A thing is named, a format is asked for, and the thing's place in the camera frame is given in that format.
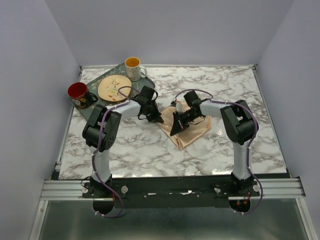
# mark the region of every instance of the tray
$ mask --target tray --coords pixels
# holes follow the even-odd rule
[[[111,75],[123,75],[127,77],[127,73],[126,73],[126,66],[125,63],[121,63],[118,66],[110,69],[109,71],[105,72],[104,74],[102,74],[101,76],[97,77],[96,79],[92,80],[91,82],[89,82],[87,84],[87,87],[89,89],[89,91],[93,94],[95,94],[98,97],[98,101],[96,103],[94,103],[93,105],[91,105],[90,107],[86,108],[86,109],[80,109],[78,108],[77,105],[74,104],[73,101],[72,104],[74,105],[74,107],[76,107],[79,112],[81,113],[82,116],[84,116],[84,118],[86,120],[89,119],[93,109],[95,108],[95,106],[97,104],[101,104],[103,106],[113,106],[113,105],[117,105],[120,103],[123,103],[125,100],[123,101],[117,101],[117,102],[112,102],[112,101],[106,101],[103,100],[99,97],[98,95],[98,86],[100,84],[100,82],[107,76],[111,76]],[[132,87],[137,89],[139,92],[141,91],[141,89],[144,86],[148,86],[149,88],[154,89],[155,88],[155,83],[153,81],[151,81],[150,78],[148,77],[142,77],[139,81],[134,81],[132,82]],[[136,92],[134,90],[131,90],[129,97],[133,97],[136,94]]]

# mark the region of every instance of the marble tabletop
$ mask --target marble tabletop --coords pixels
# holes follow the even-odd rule
[[[108,70],[84,69],[80,81],[88,83]],[[245,100],[259,123],[252,147],[253,172],[286,173],[285,161],[250,66],[149,67],[147,72],[159,93],[160,111],[185,89],[205,90],[221,101]],[[91,151],[82,138],[85,125],[84,117],[74,109],[61,158],[61,180],[83,179],[92,173]],[[110,149],[113,178],[224,175],[231,173],[233,164],[232,142],[222,119],[216,117],[212,118],[211,130],[184,150],[178,150],[157,124],[133,117],[121,122]]]

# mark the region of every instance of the wall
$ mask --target wall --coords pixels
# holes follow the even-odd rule
[[[54,169],[79,67],[43,0],[0,7],[0,238],[26,240]]]
[[[289,170],[300,176],[320,236],[320,1],[296,0],[258,64]]]
[[[46,0],[76,60],[256,64],[293,0]]]

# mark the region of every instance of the yellow plate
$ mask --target yellow plate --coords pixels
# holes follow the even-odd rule
[[[123,89],[120,91],[128,96],[131,91],[132,83],[129,78],[126,76],[122,75],[111,75],[107,76],[105,79],[103,79],[98,87],[98,95],[100,98],[103,100],[109,101],[109,102],[119,102],[125,99],[124,96],[122,96],[119,92],[118,89],[124,86]]]

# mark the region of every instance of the beige cloth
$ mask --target beige cloth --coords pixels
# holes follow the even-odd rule
[[[190,109],[190,107],[183,102],[182,103],[182,110],[185,112],[186,110]],[[198,117],[197,119],[189,124],[189,128],[176,134],[170,136],[170,132],[172,129],[172,125],[174,123],[174,116],[173,113],[176,111],[176,107],[168,106],[161,112],[161,117],[164,123],[158,123],[159,127],[164,131],[164,133],[172,140],[174,145],[179,150],[183,150],[188,145],[192,144],[195,140],[203,136],[206,132],[211,129],[211,116],[206,116],[204,119]]]

